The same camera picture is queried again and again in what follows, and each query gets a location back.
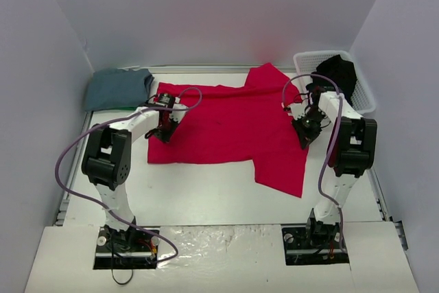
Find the white basket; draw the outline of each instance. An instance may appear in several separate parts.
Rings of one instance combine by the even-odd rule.
[[[297,74],[313,73],[320,63],[335,55],[340,55],[343,60],[354,62],[347,51],[306,51],[304,53],[297,53],[293,57]],[[355,67],[355,73],[357,74],[357,84],[351,98],[352,107],[361,115],[371,113],[377,107],[375,99],[363,74],[357,67]],[[306,93],[305,87],[312,82],[311,77],[302,77],[298,80],[302,93]]]

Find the folded blue cloth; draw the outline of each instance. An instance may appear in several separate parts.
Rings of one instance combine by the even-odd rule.
[[[103,69],[88,84],[85,111],[136,107],[148,100],[154,77],[148,69]]]

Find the black cloth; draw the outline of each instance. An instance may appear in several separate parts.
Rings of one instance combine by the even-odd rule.
[[[352,105],[351,98],[357,83],[357,74],[352,62],[343,60],[340,55],[336,55],[320,63],[314,73],[334,81],[343,92],[346,101]],[[313,78],[313,84],[322,86],[328,91],[334,90],[332,84],[322,78]]]

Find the red fabric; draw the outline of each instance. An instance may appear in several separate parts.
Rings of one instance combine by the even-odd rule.
[[[288,78],[270,63],[251,69],[243,87],[197,86],[201,104],[190,110],[163,144],[151,138],[148,163],[254,163],[254,180],[297,197],[302,196],[307,151],[301,150],[292,118],[281,107]],[[159,93],[178,95],[189,85],[160,83]],[[291,85],[287,100],[298,90]],[[197,91],[187,91],[181,103],[192,106]]]

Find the gray wall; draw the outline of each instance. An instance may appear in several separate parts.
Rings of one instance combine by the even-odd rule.
[[[349,49],[375,0],[57,0],[95,69]]]
[[[80,132],[90,74],[55,0],[0,0],[0,292],[24,290],[52,224],[54,164]]]
[[[439,288],[439,0],[377,0],[351,52],[377,98],[375,168],[422,292]]]

